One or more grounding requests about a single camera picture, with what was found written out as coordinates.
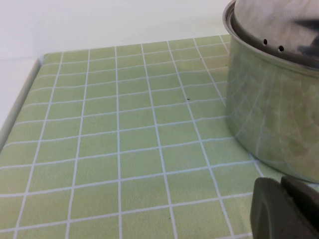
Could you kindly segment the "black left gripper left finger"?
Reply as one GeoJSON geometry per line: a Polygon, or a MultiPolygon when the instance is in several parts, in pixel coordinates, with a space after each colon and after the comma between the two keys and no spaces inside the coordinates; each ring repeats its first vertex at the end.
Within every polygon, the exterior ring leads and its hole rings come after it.
{"type": "Polygon", "coordinates": [[[257,178],[250,212],[255,239],[299,239],[299,222],[287,191],[271,178],[257,178]]]}

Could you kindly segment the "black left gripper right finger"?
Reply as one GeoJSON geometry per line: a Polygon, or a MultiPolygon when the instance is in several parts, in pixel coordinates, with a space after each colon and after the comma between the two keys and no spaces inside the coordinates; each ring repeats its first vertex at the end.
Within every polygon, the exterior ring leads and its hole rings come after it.
{"type": "Polygon", "coordinates": [[[306,183],[292,177],[283,176],[281,186],[286,190],[297,208],[299,218],[314,235],[319,238],[319,193],[306,183]]]}

